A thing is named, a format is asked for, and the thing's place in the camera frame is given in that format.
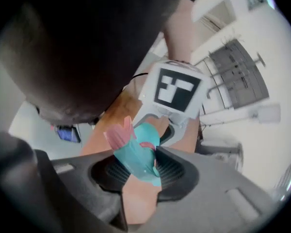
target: teal object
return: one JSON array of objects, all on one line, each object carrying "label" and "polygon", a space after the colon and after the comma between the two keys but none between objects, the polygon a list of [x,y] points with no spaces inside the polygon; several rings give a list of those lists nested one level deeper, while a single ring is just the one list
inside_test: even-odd
[{"label": "teal object", "polygon": [[155,147],[160,145],[160,135],[152,124],[144,122],[136,127],[134,131],[138,143],[150,142]]},{"label": "teal object", "polygon": [[154,166],[154,151],[140,146],[141,142],[150,142],[158,146],[159,134],[149,123],[139,125],[134,131],[137,139],[131,137],[124,147],[114,151],[114,155],[139,180],[161,186],[160,174]]}]

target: pink object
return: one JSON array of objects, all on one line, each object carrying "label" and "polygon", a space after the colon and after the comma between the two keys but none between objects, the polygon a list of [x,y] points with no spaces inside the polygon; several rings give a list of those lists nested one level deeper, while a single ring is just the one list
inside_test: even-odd
[{"label": "pink object", "polygon": [[142,143],[140,143],[140,146],[143,148],[150,148],[152,150],[155,150],[154,145],[150,142],[142,142]]},{"label": "pink object", "polygon": [[[119,124],[114,124],[104,133],[104,135],[112,150],[118,150],[124,147],[129,142],[131,136],[135,139],[137,138],[130,116],[124,118],[123,127]],[[142,142],[140,143],[140,146],[155,150],[155,147],[150,142]]]}]

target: gray drawer unit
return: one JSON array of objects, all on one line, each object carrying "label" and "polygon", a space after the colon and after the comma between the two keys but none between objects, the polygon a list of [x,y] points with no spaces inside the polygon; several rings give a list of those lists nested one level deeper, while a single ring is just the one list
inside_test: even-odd
[{"label": "gray drawer unit", "polygon": [[256,66],[257,61],[250,57],[238,40],[228,42],[211,53],[210,58],[227,87],[234,109],[269,97]]}]

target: forearm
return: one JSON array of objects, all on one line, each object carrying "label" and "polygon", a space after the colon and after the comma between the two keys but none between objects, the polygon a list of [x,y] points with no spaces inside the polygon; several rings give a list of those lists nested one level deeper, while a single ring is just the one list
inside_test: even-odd
[{"label": "forearm", "polygon": [[194,28],[191,19],[193,7],[191,0],[180,0],[177,10],[168,19],[164,36],[171,60],[190,62],[194,39]]}]

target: wooden table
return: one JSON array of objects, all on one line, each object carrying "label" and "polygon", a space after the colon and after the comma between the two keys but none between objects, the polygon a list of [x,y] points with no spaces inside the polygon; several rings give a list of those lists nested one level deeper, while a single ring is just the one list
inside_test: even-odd
[{"label": "wooden table", "polygon": [[[130,116],[132,120],[135,118],[142,106],[142,103],[138,100],[138,96],[145,80],[146,75],[137,77],[122,91],[95,126],[92,135],[81,151],[81,155],[93,154],[111,149],[103,133],[113,124],[118,123],[123,125],[126,116]],[[165,117],[160,119],[151,118],[147,121],[157,128],[160,136],[164,134],[168,127],[168,119]],[[199,118],[195,120],[190,119],[183,138],[170,147],[193,153],[196,146],[198,127]]]},{"label": "wooden table", "polygon": [[[130,116],[132,120],[134,119],[142,106],[142,103],[138,100],[138,95],[145,80],[146,76],[137,77],[123,90],[95,126],[92,135],[82,149],[81,155],[111,149],[103,133],[113,124],[123,125],[126,116]],[[159,119],[150,117],[146,121],[156,127],[160,137],[164,134],[169,124],[169,120],[166,117]],[[190,119],[183,138],[170,147],[193,153],[198,135],[198,126],[198,118],[195,120]],[[122,190],[125,216],[128,224],[145,223],[153,215],[156,210],[157,193],[161,189],[161,187],[155,187],[151,183],[142,182],[133,175],[129,177]]]}]

